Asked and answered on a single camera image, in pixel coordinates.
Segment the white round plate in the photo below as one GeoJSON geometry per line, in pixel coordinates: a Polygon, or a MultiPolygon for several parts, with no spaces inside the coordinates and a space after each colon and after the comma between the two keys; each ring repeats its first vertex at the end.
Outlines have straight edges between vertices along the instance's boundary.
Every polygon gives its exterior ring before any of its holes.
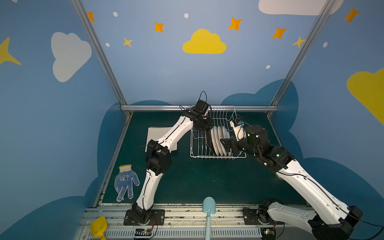
{"type": "Polygon", "coordinates": [[[216,142],[215,127],[211,129],[211,138],[212,138],[212,145],[213,145],[215,154],[216,156],[220,156],[220,151],[218,149],[217,142],[216,142]]]}
{"type": "Polygon", "coordinates": [[[219,142],[220,142],[220,146],[222,148],[223,156],[227,156],[228,152],[226,151],[223,143],[221,142],[222,139],[226,139],[227,138],[227,130],[226,130],[226,128],[219,126],[218,127],[218,134],[219,134],[219,142]]]}
{"type": "Polygon", "coordinates": [[[218,127],[217,126],[214,126],[214,133],[215,133],[216,145],[218,147],[219,153],[220,153],[221,156],[224,156],[224,152],[223,152],[223,149],[221,147],[220,136],[219,136],[219,132],[218,132],[218,127]]]}
{"type": "MultiPolygon", "coordinates": [[[[224,139],[229,139],[231,137],[229,131],[225,127],[222,127],[222,131],[223,131],[224,139]]],[[[232,155],[232,149],[226,150],[226,152],[228,156],[232,155]]]]}

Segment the black square plate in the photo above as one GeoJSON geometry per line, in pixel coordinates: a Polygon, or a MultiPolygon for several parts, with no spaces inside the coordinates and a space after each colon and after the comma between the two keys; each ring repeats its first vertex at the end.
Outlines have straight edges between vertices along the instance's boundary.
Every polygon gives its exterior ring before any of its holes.
{"type": "Polygon", "coordinates": [[[213,154],[216,155],[211,130],[206,130],[206,145],[213,152],[213,154]]]}

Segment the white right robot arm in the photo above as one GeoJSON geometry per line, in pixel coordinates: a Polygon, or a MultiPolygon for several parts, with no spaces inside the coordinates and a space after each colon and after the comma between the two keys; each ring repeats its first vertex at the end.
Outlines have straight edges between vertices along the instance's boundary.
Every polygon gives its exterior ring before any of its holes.
{"type": "Polygon", "coordinates": [[[256,211],[262,225],[283,222],[311,233],[318,240],[347,240],[363,212],[338,200],[305,171],[298,160],[281,146],[271,144],[267,130],[259,125],[233,128],[235,135],[219,135],[223,152],[245,152],[292,186],[313,208],[300,210],[266,200],[256,211]]]}

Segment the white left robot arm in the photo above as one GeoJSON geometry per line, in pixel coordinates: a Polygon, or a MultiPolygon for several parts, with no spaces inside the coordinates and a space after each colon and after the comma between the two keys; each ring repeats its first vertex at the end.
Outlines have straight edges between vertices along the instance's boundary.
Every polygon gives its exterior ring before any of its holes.
{"type": "Polygon", "coordinates": [[[140,224],[148,223],[152,217],[157,188],[162,176],[172,165],[171,152],[174,145],[192,128],[205,131],[212,127],[212,119],[209,116],[203,115],[192,118],[181,116],[166,134],[156,141],[149,141],[145,182],[138,199],[132,204],[133,214],[140,224]]]}

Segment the light blue toy shovel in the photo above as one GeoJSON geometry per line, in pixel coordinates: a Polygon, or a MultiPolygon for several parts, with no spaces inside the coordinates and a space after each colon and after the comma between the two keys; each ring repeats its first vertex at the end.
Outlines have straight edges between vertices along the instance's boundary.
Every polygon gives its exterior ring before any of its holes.
{"type": "Polygon", "coordinates": [[[216,201],[212,197],[206,197],[203,201],[203,212],[207,214],[205,240],[211,239],[211,215],[216,213],[216,201]]]}

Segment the right circuit board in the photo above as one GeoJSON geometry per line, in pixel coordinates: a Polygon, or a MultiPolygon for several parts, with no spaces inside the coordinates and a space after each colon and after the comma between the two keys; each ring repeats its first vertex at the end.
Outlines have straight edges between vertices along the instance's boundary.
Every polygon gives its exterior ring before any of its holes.
{"type": "Polygon", "coordinates": [[[274,229],[261,228],[262,240],[275,240],[276,231],[274,229]]]}

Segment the circuit board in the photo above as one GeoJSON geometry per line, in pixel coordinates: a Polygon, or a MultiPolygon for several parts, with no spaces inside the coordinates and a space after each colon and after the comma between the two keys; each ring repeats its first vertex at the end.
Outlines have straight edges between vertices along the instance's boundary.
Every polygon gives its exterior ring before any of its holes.
{"type": "Polygon", "coordinates": [[[261,228],[262,240],[275,240],[276,231],[274,229],[261,228]]]}
{"type": "Polygon", "coordinates": [[[150,237],[152,230],[150,229],[135,229],[135,236],[137,237],[150,237]]]}

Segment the blue dotted work glove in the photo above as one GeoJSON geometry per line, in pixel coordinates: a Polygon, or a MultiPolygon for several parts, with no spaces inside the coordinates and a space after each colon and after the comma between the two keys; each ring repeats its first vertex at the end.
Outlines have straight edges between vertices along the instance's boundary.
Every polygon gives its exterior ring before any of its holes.
{"type": "Polygon", "coordinates": [[[114,188],[117,192],[117,202],[120,203],[125,199],[133,199],[134,186],[138,187],[140,180],[135,171],[132,170],[132,165],[122,165],[119,167],[119,173],[115,177],[114,188]]]}

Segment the left circuit board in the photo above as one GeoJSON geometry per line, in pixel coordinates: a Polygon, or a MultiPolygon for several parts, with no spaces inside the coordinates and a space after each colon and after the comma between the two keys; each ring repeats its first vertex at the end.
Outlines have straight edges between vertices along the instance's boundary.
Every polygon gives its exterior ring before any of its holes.
{"type": "Polygon", "coordinates": [[[150,237],[152,230],[150,229],[135,229],[135,236],[137,237],[150,237]]]}

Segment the yellow toy scoop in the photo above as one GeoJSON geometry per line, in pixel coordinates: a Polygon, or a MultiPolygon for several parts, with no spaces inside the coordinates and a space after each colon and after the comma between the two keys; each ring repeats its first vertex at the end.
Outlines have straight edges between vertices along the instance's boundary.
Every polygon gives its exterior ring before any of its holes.
{"type": "Polygon", "coordinates": [[[101,240],[107,240],[105,237],[105,231],[107,230],[108,223],[106,217],[101,216],[97,220],[91,223],[90,230],[94,238],[100,238],[101,240]]]}

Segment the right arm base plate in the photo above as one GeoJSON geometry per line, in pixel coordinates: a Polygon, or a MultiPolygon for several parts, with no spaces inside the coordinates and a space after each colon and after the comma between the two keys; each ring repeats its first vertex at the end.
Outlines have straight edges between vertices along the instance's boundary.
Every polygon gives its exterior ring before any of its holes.
{"type": "Polygon", "coordinates": [[[284,225],[283,222],[276,222],[272,220],[271,216],[268,214],[267,210],[259,209],[250,209],[243,208],[243,219],[245,225],[284,225]]]}

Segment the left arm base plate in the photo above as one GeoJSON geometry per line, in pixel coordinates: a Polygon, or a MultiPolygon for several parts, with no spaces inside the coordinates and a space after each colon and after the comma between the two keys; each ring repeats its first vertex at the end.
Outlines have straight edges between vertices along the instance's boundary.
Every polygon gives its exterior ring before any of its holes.
{"type": "Polygon", "coordinates": [[[138,218],[132,209],[126,212],[124,217],[124,226],[151,226],[155,223],[155,226],[163,226],[165,221],[165,210],[152,210],[151,216],[147,222],[142,222],[140,218],[138,218]]]}

